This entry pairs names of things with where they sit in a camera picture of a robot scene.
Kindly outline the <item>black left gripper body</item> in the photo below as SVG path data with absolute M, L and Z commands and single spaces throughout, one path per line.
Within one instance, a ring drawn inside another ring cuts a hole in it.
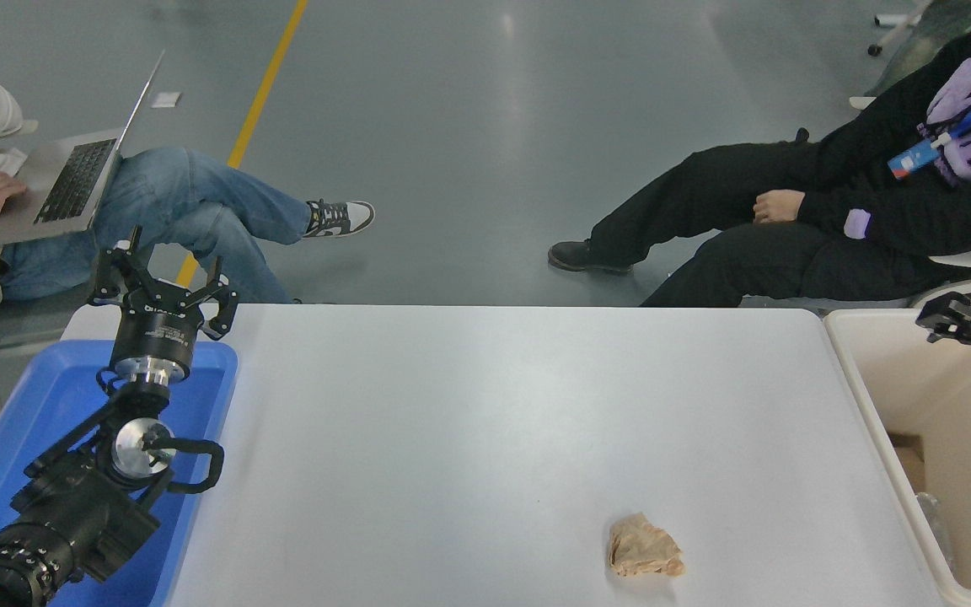
M 154 292 L 138 287 L 121 304 L 121 322 L 112 349 L 112 364 L 127 360 L 170 361 L 191 365 L 203 315 L 191 292 L 176 285 L 158 285 Z

